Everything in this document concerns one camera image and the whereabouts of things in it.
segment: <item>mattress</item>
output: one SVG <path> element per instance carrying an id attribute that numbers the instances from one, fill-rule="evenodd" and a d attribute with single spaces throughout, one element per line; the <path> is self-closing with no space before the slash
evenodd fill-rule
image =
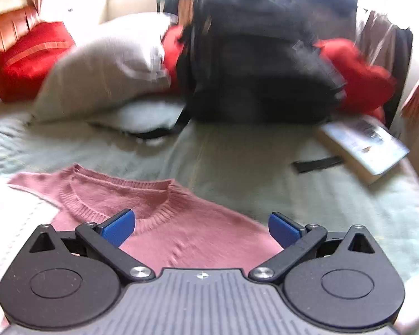
<path id="1" fill-rule="evenodd" d="M 142 142 L 81 120 L 27 125 L 29 107 L 0 102 L 0 175 L 77 162 L 127 179 L 175 178 L 265 225 L 273 211 L 329 231 L 365 225 L 403 280 L 419 271 L 419 180 L 407 159 L 368 187 L 344 166 L 293 170 L 295 160 L 331 156 L 310 126 L 190 123 L 178 136 Z"/>

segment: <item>pink sweater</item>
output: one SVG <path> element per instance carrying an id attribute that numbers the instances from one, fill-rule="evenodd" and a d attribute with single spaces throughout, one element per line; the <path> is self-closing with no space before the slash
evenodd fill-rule
<path id="1" fill-rule="evenodd" d="M 162 267 L 243 268 L 248 273 L 282 250 L 259 223 L 196 197 L 174 180 L 123 180 L 76 164 L 53 174 L 21 172 L 9 184 L 58 206 L 52 222 L 56 230 L 101 223 L 131 208 L 136 229 L 121 249 L 157 274 Z"/>

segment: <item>metal pivot bolt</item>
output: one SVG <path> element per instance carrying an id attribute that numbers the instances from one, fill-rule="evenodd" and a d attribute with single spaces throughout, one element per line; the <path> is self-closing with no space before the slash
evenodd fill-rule
<path id="1" fill-rule="evenodd" d="M 130 275 L 135 278 L 146 278 L 151 275 L 152 271 L 144 266 L 137 266 L 130 269 Z"/>
<path id="2" fill-rule="evenodd" d="M 267 279 L 267 278 L 272 277 L 275 274 L 275 272 L 273 272 L 273 270 L 268 267 L 256 267 L 251 272 L 251 274 L 255 278 Z"/>

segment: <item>orange stripe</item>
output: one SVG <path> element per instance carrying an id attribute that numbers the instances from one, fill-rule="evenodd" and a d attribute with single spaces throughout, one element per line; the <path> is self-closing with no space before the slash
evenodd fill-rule
<path id="1" fill-rule="evenodd" d="M 52 41 L 49 43 L 37 44 L 36 46 L 26 49 L 18 53 L 17 55 L 13 56 L 11 59 L 7 60 L 5 63 L 5 67 L 10 66 L 18 62 L 19 60 L 26 58 L 27 56 L 34 54 L 35 52 L 44 50 L 44 49 L 65 49 L 69 47 L 70 47 L 70 43 L 67 43 L 66 41 Z"/>

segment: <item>ribbed neckline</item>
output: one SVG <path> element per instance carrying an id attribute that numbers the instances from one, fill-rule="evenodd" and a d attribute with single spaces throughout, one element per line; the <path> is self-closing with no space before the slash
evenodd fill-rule
<path id="1" fill-rule="evenodd" d="M 160 204 L 151 216 L 145 218 L 137 218 L 134 234 L 141 234 L 151 230 L 158 225 L 166 222 L 168 219 L 181 212 L 186 206 L 186 197 L 191 195 L 189 191 L 180 186 L 175 180 L 161 181 L 136 181 L 111 177 L 96 171 L 83 168 L 79 164 L 74 164 L 65 171 L 69 172 L 69 176 L 65 185 L 60 192 L 60 198 L 63 206 L 76 217 L 79 221 L 94 221 L 101 223 L 109 218 L 108 215 L 94 210 L 75 193 L 72 187 L 72 180 L 75 177 L 81 177 L 83 180 L 98 183 L 105 186 L 110 191 L 118 188 L 126 188 L 129 190 L 145 189 L 145 190 L 163 190 L 167 192 L 167 199 Z"/>

